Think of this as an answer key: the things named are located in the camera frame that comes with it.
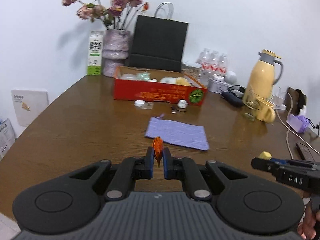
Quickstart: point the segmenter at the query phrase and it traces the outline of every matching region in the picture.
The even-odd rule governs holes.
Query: brown tabletop
[[[132,101],[112,98],[113,79],[86,76],[45,109],[14,143],[0,162],[0,212],[14,218],[14,198],[25,188],[55,178],[101,159],[120,163],[129,156],[143,156],[152,139],[145,138],[150,117],[165,113],[164,119],[203,125],[210,149],[194,150],[165,144],[171,154],[193,158],[196,163],[218,160],[274,181],[267,173],[251,168],[253,157],[268,151],[274,158],[290,158],[286,128],[279,120],[273,124],[249,121],[243,110],[229,105],[219,94],[208,92],[202,106],[189,106],[186,113],[171,114],[168,103],[156,102],[143,110]],[[308,130],[304,139],[320,149],[320,139]],[[294,145],[299,141],[289,135]],[[314,159],[320,156],[313,153]],[[163,167],[154,168],[152,180],[139,180],[136,190],[179,191],[179,181],[165,181]]]

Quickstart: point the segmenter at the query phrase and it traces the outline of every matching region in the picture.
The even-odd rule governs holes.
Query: milk carton
[[[89,38],[87,75],[101,75],[103,32],[92,31]]]

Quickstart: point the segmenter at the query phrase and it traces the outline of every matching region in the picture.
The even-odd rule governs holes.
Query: vase
[[[104,57],[103,74],[113,77],[116,67],[123,66],[129,56],[130,32],[125,30],[106,30],[103,37],[102,56]]]

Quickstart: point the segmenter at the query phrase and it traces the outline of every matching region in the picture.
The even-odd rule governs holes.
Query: red cardboard box
[[[123,74],[136,75],[145,71],[150,73],[150,79],[155,78],[158,82],[121,79]],[[184,77],[192,86],[160,83],[159,81],[164,77]],[[113,98],[118,100],[142,99],[147,102],[165,101],[176,104],[180,99],[184,99],[189,105],[200,106],[207,93],[207,88],[191,76],[172,71],[119,66],[116,69],[114,79]]]

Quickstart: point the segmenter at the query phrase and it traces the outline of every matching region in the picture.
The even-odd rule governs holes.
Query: kettle
[[[251,71],[247,89],[242,101],[245,103],[250,90],[261,98],[269,98],[275,85],[282,76],[283,65],[275,58],[281,58],[269,50],[263,49],[259,53],[260,59]],[[280,64],[281,70],[277,79],[275,79],[274,63]]]

